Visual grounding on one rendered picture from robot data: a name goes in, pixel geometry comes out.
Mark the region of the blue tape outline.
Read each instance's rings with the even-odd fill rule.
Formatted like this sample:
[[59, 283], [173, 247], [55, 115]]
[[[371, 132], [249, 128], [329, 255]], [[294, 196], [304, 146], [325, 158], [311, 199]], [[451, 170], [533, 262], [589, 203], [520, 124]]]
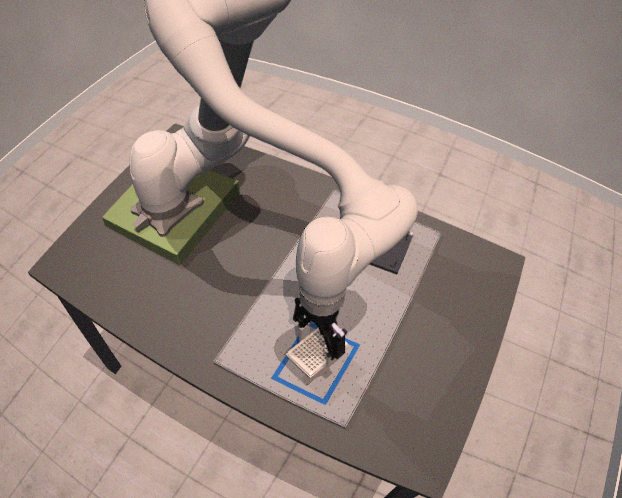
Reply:
[[[351, 340], [349, 340], [347, 338], [345, 338], [345, 341], [349, 345], [352, 345], [354, 347], [353, 347], [352, 351], [350, 352], [348, 358], [346, 359], [344, 365], [342, 366], [341, 370], [339, 371], [339, 373], [338, 373], [337, 377], [335, 378], [334, 382], [332, 383], [331, 387], [329, 388], [329, 390], [328, 390], [327, 394], [325, 395], [324, 399], [322, 399], [322, 398], [320, 398], [320, 397], [318, 397], [318, 396], [316, 396], [316, 395], [314, 395], [314, 394], [312, 394], [312, 393], [310, 393], [310, 392], [308, 392], [308, 391], [306, 391], [306, 390], [304, 390], [302, 388], [299, 388], [299, 387], [297, 387], [297, 386], [295, 386], [295, 385], [293, 385], [293, 384], [291, 384], [291, 383], [289, 383], [289, 382], [287, 382], [287, 381], [285, 381], [285, 380], [283, 380], [283, 379], [278, 377], [279, 374], [281, 373], [282, 369], [284, 368], [284, 366], [286, 365], [286, 363], [289, 360], [289, 358], [287, 356], [284, 357], [284, 359], [282, 360], [281, 364], [279, 365], [279, 367], [277, 368], [277, 370], [275, 371], [275, 373], [273, 374], [271, 379], [273, 379], [273, 380], [275, 380], [275, 381], [277, 381], [277, 382], [279, 382], [279, 383], [281, 383], [281, 384], [283, 384], [283, 385], [285, 385], [285, 386], [287, 386], [287, 387], [289, 387], [289, 388], [291, 388], [291, 389], [293, 389], [293, 390], [295, 390], [295, 391], [297, 391], [297, 392], [299, 392], [299, 393], [301, 393], [301, 394], [303, 394], [303, 395], [305, 395], [305, 396], [307, 396], [307, 397], [309, 397], [309, 398], [311, 398], [313, 400], [316, 400], [316, 401], [326, 405], [326, 403], [328, 402], [329, 398], [331, 397], [332, 393], [334, 392], [336, 386], [338, 385], [339, 381], [341, 380], [343, 374], [345, 373], [347, 367], [349, 366], [351, 360], [353, 359], [355, 353], [357, 352], [357, 350], [358, 350], [358, 348], [360, 346], [360, 344], [355, 343], [355, 342], [353, 342], [353, 341], [351, 341]], [[290, 348], [290, 350], [293, 347], [295, 347], [299, 342], [300, 341], [299, 341], [299, 336], [298, 336], [297, 339], [295, 340], [295, 342], [293, 343], [292, 347]]]

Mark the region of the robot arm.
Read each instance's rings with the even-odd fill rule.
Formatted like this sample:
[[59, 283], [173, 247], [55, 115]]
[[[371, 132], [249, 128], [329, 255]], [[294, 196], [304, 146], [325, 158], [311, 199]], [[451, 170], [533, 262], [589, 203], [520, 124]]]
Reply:
[[131, 212], [139, 216], [137, 231], [150, 225], [167, 236], [204, 204], [187, 191], [191, 182], [237, 154], [249, 136], [317, 165], [338, 185], [340, 220], [320, 217], [306, 226], [296, 274], [301, 305], [329, 316], [342, 307], [346, 287], [410, 231], [418, 208], [408, 189], [370, 177], [339, 146], [240, 89], [254, 40], [290, 2], [145, 0], [160, 50], [203, 100], [179, 131], [147, 132], [133, 144], [130, 174], [139, 202]]

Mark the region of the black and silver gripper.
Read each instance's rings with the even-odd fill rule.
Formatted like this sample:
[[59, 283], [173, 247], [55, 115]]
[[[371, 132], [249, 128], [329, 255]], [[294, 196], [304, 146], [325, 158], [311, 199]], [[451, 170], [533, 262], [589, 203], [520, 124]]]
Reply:
[[[328, 353], [326, 354], [326, 366], [329, 367], [336, 361], [336, 359], [340, 358], [345, 353], [345, 335], [347, 334], [347, 331], [346, 329], [340, 329], [337, 326], [336, 318], [338, 316], [339, 310], [329, 316], [313, 315], [309, 313], [304, 307], [301, 307], [302, 305], [300, 303], [300, 295], [295, 298], [295, 304], [296, 306], [293, 320], [299, 323], [299, 341], [301, 342], [308, 335], [310, 335], [309, 322], [311, 321], [315, 323], [319, 328], [320, 334], [324, 337], [324, 341], [328, 350]], [[303, 317], [304, 315], [306, 316], [305, 318]]]

